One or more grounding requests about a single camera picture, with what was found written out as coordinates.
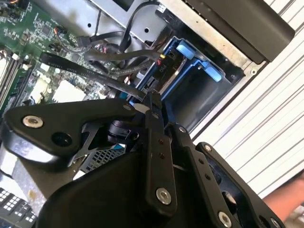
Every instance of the motherboard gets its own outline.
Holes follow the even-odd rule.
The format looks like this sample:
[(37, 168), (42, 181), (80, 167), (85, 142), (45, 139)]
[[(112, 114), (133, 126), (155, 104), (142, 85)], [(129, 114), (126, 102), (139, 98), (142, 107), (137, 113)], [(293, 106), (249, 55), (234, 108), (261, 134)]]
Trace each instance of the motherboard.
[[(29, 0), (0, 2), (0, 117), (10, 108), (104, 97), (106, 87), (39, 61), (46, 51), (97, 71), (81, 54), (68, 52), (56, 38), (77, 49), (76, 36)], [(114, 69), (112, 62), (104, 62)]]

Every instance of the metal grille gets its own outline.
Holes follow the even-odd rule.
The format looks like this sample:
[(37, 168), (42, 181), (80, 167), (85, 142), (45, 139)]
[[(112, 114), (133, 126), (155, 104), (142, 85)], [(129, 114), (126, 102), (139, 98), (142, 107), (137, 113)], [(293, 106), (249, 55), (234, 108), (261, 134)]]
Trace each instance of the metal grille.
[(117, 149), (117, 150), (104, 150), (104, 151), (96, 151), (90, 153), (88, 158), (80, 167), (80, 170), (88, 173), (99, 166), (106, 164), (110, 160), (119, 157), (124, 153), (124, 148)]
[(295, 38), (194, 141), (214, 146), (262, 198), (304, 169), (304, 1), (266, 2)]

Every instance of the mesh vent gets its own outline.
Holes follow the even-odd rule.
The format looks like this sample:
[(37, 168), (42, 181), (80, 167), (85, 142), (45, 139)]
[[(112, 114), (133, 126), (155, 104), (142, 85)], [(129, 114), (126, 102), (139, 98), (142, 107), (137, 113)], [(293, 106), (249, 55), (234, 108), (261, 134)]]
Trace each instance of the mesh vent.
[(90, 172), (99, 166), (106, 164), (108, 161), (119, 157), (124, 153), (124, 148), (117, 150), (105, 150), (92, 152), (81, 166), (81, 170), (85, 173)]

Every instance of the ram slot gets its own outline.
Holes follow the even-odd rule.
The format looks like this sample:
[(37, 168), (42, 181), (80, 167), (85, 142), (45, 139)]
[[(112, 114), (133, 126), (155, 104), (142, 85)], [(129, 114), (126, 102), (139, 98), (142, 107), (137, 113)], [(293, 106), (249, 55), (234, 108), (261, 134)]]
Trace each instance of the ram slot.
[(16, 61), (12, 58), (9, 60), (8, 66), (0, 82), (0, 109), (3, 106), (5, 98), (7, 97), (10, 91), (16, 73), (20, 69), (20, 67), (21, 67), (21, 63), (19, 61)]

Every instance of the silver screw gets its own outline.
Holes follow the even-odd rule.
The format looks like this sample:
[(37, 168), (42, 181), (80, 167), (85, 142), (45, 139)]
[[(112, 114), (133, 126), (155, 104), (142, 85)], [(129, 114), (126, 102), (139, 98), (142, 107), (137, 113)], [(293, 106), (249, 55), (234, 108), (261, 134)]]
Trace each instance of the silver screw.
[(225, 227), (227, 227), (227, 228), (231, 228), (232, 227), (232, 223), (231, 223), (230, 218), (224, 212), (220, 211), (218, 213), (218, 218), (221, 221), (221, 223), (223, 223), (223, 225)]
[(276, 228), (281, 228), (280, 224), (274, 218), (270, 218), (270, 219)]
[(128, 106), (128, 105), (125, 104), (123, 107), (124, 107), (124, 109), (131, 111), (131, 107), (130, 106)]
[(183, 132), (183, 133), (186, 133), (186, 130), (185, 130), (185, 128), (183, 128), (183, 127), (179, 127), (179, 130), (180, 130), (181, 132)]
[(206, 149), (206, 151), (210, 152), (211, 151), (211, 147), (209, 147), (208, 145), (204, 145), (204, 148)]
[(158, 115), (157, 115), (156, 113), (152, 113), (152, 115), (153, 115), (156, 119), (159, 118)]
[(250, 71), (250, 74), (251, 74), (251, 75), (256, 75), (256, 74), (257, 74), (257, 71), (256, 71), (255, 69), (253, 69), (253, 70)]
[(164, 188), (159, 188), (156, 190), (156, 197), (164, 205), (169, 205), (171, 203), (171, 195)]
[(40, 128), (43, 126), (42, 119), (34, 115), (28, 115), (24, 117), (22, 122), (24, 125), (30, 128)]

